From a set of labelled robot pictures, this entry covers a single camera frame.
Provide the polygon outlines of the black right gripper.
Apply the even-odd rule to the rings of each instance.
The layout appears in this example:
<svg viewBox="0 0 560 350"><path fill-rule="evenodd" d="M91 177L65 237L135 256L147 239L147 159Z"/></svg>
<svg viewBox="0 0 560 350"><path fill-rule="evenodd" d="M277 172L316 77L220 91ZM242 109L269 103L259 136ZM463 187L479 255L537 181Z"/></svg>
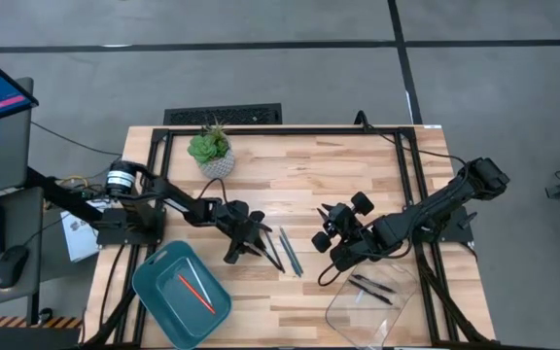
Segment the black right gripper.
<svg viewBox="0 0 560 350"><path fill-rule="evenodd" d="M362 223L356 215L366 216L373 208L373 203L363 192L355 193L351 198L351 206L338 202L336 205L322 204L317 212L323 220L323 230L318 231L311 239L319 252L326 252L332 245L332 240L339 237L339 243L350 241L358 236Z"/></svg>

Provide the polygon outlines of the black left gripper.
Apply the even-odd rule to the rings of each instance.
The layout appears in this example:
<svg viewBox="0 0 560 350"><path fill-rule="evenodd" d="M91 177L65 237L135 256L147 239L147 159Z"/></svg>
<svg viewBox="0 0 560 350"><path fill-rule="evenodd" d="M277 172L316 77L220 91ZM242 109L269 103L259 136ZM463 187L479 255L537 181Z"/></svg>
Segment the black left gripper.
<svg viewBox="0 0 560 350"><path fill-rule="evenodd" d="M246 222L236 223L235 225L225 224L223 233L230 238L227 253L224 256L224 262L235 264L240 255L252 254L258 257L262 256L260 250L256 247L265 247L261 232L272 232L272 228L263 224L264 212L254 211L249 214Z"/></svg>

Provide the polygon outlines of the black pen with scale print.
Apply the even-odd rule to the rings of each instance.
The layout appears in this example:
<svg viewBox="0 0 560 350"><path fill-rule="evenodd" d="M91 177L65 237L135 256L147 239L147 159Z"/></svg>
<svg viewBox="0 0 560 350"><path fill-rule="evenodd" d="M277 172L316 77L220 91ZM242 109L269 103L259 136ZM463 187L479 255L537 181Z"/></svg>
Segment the black pen with scale print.
<svg viewBox="0 0 560 350"><path fill-rule="evenodd" d="M277 260L275 260L267 251L264 247L260 248L258 246L255 245L255 249L258 253L262 254L263 256L265 256L274 267L276 267L279 271L281 271L282 273L285 273L285 269L283 267L283 265L278 262Z"/></svg>

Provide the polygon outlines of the green pencil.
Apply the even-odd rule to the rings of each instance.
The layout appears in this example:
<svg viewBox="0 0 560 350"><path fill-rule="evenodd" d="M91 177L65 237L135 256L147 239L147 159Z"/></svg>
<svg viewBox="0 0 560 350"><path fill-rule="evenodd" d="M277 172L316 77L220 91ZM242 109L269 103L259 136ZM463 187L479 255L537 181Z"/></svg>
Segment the green pencil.
<svg viewBox="0 0 560 350"><path fill-rule="evenodd" d="M286 239L286 241L288 242L289 249L291 250L291 253L293 254L294 260L296 261L297 267L299 268L299 271L301 272L301 276L302 276L303 270L302 270L302 268L301 268L301 266L300 266L300 264L299 264L299 261L298 261L298 258L297 258L297 256L296 256L296 253L295 253L293 247L291 246L291 243L290 243L290 241L289 241L288 235L286 234L286 231L285 231L282 227L280 227L280 232L281 232L281 234L284 236L284 238Z"/></svg>

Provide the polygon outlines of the blue pen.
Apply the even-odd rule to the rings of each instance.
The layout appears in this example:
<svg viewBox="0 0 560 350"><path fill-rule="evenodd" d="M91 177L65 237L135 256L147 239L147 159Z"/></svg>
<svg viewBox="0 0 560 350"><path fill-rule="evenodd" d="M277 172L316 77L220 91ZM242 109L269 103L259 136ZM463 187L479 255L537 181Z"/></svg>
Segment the blue pen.
<svg viewBox="0 0 560 350"><path fill-rule="evenodd" d="M296 261L294 260L293 254L291 253L291 250L289 249L288 242L286 241L286 239L284 238L284 236L282 234L279 236L279 238L280 238L280 242L283 245L283 248L284 248L284 250L287 254L289 262L290 262L290 264L291 264L291 266L292 266L292 268L295 272L295 275L297 277L301 277L301 272L299 271L299 268L296 264Z"/></svg>

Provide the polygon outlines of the orange pencil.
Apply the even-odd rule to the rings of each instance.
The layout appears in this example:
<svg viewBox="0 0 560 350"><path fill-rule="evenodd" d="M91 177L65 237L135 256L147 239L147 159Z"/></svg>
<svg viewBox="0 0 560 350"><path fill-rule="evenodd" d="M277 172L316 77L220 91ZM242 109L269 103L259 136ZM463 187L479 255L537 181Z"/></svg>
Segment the orange pencil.
<svg viewBox="0 0 560 350"><path fill-rule="evenodd" d="M203 296L192 286L192 284L182 275L178 275L179 280L187 287L187 289L200 301L211 314L216 314L213 306L203 298Z"/></svg>

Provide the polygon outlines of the succulent in patterned pot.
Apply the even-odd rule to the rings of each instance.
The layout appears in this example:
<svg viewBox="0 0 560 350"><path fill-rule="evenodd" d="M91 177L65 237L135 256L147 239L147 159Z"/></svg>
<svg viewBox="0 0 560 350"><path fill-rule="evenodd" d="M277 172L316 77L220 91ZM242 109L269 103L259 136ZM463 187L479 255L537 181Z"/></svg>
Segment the succulent in patterned pot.
<svg viewBox="0 0 560 350"><path fill-rule="evenodd" d="M187 148L200 171L209 179L226 178L235 166L235 155L225 133L225 125L218 119L201 128Z"/></svg>

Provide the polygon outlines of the clear plastic bin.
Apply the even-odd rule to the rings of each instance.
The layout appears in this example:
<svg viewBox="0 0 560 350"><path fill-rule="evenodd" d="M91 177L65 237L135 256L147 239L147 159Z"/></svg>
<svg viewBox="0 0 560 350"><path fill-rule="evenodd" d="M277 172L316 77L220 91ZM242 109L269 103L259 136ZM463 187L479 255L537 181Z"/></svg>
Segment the clear plastic bin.
<svg viewBox="0 0 560 350"><path fill-rule="evenodd" d="M361 274L396 291L395 294L379 290L352 274ZM393 305L372 297L351 285L358 282L388 298ZM363 262L349 274L326 311L330 327L360 350L381 350L400 318L403 309L417 288L414 276L402 266L392 262Z"/></svg>

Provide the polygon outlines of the black floor vent grate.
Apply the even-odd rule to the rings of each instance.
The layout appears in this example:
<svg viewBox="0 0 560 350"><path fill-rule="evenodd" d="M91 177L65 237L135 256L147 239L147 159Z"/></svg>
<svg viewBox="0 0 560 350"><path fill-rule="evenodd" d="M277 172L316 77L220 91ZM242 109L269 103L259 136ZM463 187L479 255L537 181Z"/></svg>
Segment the black floor vent grate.
<svg viewBox="0 0 560 350"><path fill-rule="evenodd" d="M282 124L280 103L165 109L163 125Z"/></svg>

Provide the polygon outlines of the white paper booklet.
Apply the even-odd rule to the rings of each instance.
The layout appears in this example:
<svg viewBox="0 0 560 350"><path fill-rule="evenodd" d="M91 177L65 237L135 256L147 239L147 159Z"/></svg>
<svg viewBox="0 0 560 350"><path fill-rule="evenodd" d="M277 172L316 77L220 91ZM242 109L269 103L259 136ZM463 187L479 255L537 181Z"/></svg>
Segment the white paper booklet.
<svg viewBox="0 0 560 350"><path fill-rule="evenodd" d="M69 259L77 263L98 253L98 230L68 211L60 213Z"/></svg>

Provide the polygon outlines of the yellow black hazard strip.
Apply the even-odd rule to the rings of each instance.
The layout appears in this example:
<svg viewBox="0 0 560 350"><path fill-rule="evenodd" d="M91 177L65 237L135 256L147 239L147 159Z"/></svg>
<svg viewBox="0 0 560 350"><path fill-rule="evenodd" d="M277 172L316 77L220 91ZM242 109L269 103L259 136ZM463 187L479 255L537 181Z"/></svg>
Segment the yellow black hazard strip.
<svg viewBox="0 0 560 350"><path fill-rule="evenodd" d="M41 324L29 325L23 317L0 316L0 328L11 329L78 329L82 320L75 317L54 317Z"/></svg>

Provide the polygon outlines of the grey side desk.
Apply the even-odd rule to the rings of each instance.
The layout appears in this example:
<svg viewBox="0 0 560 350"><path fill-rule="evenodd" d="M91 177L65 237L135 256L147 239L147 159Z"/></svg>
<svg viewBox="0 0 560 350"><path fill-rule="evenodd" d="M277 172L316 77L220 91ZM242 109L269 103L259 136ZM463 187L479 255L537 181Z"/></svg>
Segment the grey side desk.
<svg viewBox="0 0 560 350"><path fill-rule="evenodd" d="M39 292L41 264L43 193L38 189L23 190L0 196L0 229L4 238L4 252L16 245L24 245L29 256L17 283L0 289L0 303L12 299L32 297Z"/></svg>

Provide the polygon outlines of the black computer mouse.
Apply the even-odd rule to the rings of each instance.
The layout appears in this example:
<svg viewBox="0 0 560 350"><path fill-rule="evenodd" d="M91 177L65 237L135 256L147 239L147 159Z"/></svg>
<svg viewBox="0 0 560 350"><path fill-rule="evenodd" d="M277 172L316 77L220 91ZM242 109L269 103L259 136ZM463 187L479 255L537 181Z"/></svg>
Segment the black computer mouse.
<svg viewBox="0 0 560 350"><path fill-rule="evenodd" d="M0 259L0 289L12 288L20 278L29 250L24 245L16 245L4 252Z"/></svg>

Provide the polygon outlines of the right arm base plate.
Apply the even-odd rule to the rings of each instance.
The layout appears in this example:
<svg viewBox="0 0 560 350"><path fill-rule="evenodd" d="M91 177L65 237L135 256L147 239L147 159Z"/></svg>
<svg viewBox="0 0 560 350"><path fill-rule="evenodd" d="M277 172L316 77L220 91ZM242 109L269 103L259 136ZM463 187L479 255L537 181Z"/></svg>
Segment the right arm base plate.
<svg viewBox="0 0 560 350"><path fill-rule="evenodd" d="M476 215L476 212L469 214L466 207L461 206L450 213L430 217L415 225L410 241L469 243L473 241L471 221Z"/></svg>

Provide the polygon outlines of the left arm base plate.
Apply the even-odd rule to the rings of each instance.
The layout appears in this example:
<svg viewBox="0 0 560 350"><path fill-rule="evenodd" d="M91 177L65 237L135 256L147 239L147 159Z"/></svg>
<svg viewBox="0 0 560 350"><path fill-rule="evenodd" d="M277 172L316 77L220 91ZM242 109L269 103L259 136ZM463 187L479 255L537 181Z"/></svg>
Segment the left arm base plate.
<svg viewBox="0 0 560 350"><path fill-rule="evenodd" d="M107 245L155 245L162 241L166 213L163 209L151 209L152 222L149 226L135 223L121 208L108 208L96 222L98 233L96 243Z"/></svg>

